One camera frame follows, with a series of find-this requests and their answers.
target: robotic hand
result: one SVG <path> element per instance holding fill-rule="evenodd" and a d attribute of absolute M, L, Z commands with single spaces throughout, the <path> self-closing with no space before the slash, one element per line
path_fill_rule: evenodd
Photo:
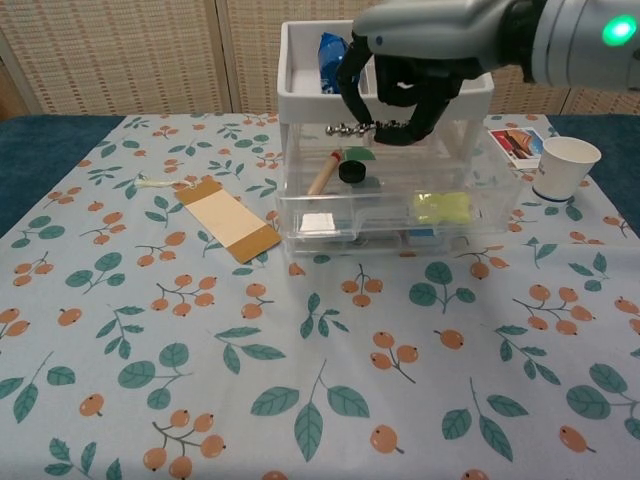
<path fill-rule="evenodd" d="M 353 23 L 338 69 L 359 123 L 373 119 L 353 78 L 375 58 L 378 99 L 415 105 L 375 140 L 410 145 L 429 135 L 464 80 L 506 65 L 525 82 L 640 91 L 638 0 L 386 0 Z"/>

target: paper cup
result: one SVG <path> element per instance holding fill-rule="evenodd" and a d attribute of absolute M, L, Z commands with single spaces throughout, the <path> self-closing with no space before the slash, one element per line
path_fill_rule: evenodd
<path fill-rule="evenodd" d="M 569 200 L 589 170 L 602 158 L 600 150 L 577 138 L 548 138 L 543 148 L 533 191 L 550 202 Z"/>

